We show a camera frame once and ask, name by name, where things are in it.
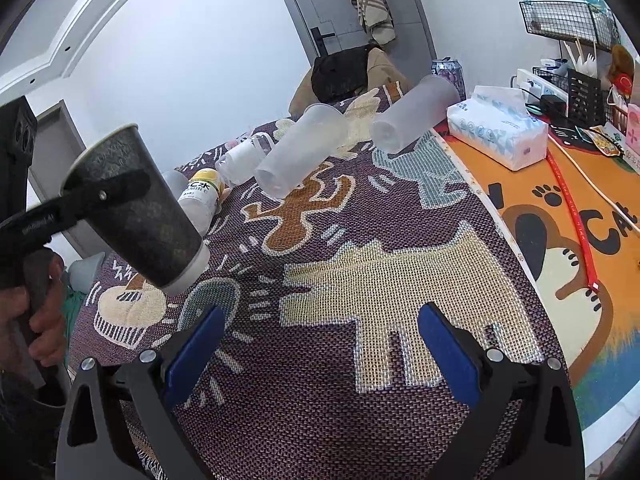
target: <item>orange cartoon mat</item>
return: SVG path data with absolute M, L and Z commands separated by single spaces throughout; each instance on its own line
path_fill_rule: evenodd
M 578 236 L 546 160 L 513 172 L 438 128 L 490 197 L 522 250 L 558 334 L 584 428 L 640 380 L 640 235 L 549 142 L 584 224 L 600 284 L 586 286 Z M 596 186 L 634 223 L 640 176 L 583 140 L 560 140 Z

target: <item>power strip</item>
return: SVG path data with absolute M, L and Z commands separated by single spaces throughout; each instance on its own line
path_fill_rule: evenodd
M 562 101 L 566 103 L 565 114 L 568 113 L 569 110 L 569 94 L 564 90 L 558 88 L 555 85 L 552 85 L 546 79 L 541 78 L 535 74 L 532 74 L 528 70 L 524 70 L 523 68 L 518 69 L 518 73 L 516 74 L 516 84 L 519 88 L 523 88 L 528 92 L 531 92 L 533 95 L 537 97 L 542 97 L 546 94 L 553 94 L 558 96 Z M 532 104 L 538 104 L 538 100 L 533 96 L 528 95 L 527 102 L 531 99 Z

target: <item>white cable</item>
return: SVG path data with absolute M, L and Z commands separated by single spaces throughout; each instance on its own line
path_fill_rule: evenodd
M 634 224 L 631 219 L 617 206 L 615 205 L 611 199 L 609 199 L 609 197 L 607 195 L 605 195 L 603 192 L 601 192 L 598 187 L 589 179 L 588 176 L 586 176 L 586 174 L 584 173 L 584 171 L 582 170 L 582 168 L 580 166 L 578 166 L 578 163 L 572 159 L 571 155 L 569 155 L 566 150 L 551 136 L 551 134 L 549 135 L 549 139 L 551 139 L 553 141 L 553 143 L 560 148 L 560 151 L 563 152 L 566 155 L 566 158 L 568 158 L 571 163 L 575 166 L 575 169 L 580 171 L 580 174 L 584 177 L 584 179 L 589 183 L 589 185 L 591 187 L 593 187 L 593 189 L 595 190 L 595 192 L 597 194 L 599 194 L 601 197 L 603 197 L 603 199 L 613 208 L 615 209 L 618 214 L 620 216 L 622 216 L 623 219 L 625 219 L 625 222 L 628 223 L 631 228 L 638 234 L 640 234 L 640 227 L 638 227 L 636 224 Z

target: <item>human hand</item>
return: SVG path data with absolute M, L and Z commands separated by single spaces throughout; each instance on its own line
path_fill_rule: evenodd
M 30 356 L 49 367 L 62 362 L 66 351 L 65 319 L 62 315 L 64 287 L 60 281 L 62 258 L 54 254 L 49 264 L 49 290 L 42 307 L 31 317 L 29 326 L 40 336 L 29 346 Z M 10 322 L 29 308 L 29 295 L 23 287 L 0 290 L 0 370 L 20 373 L 20 352 Z

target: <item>metal screw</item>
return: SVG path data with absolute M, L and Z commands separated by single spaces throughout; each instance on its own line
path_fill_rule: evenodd
M 80 367 L 84 371 L 91 370 L 91 368 L 93 368 L 94 366 L 95 366 L 95 359 L 93 357 L 88 357 L 87 359 L 82 361 L 82 364 L 80 365 Z
M 140 360 L 143 363 L 150 363 L 156 358 L 156 355 L 157 354 L 155 350 L 145 350 L 144 352 L 142 352 L 142 354 L 140 354 Z
M 562 363 L 555 357 L 550 357 L 549 359 L 547 359 L 546 364 L 552 370 L 559 370 L 560 368 L 562 368 Z
M 489 348 L 486 351 L 486 356 L 488 357 L 489 361 L 493 361 L 494 363 L 499 363 L 504 359 L 504 354 L 497 348 Z

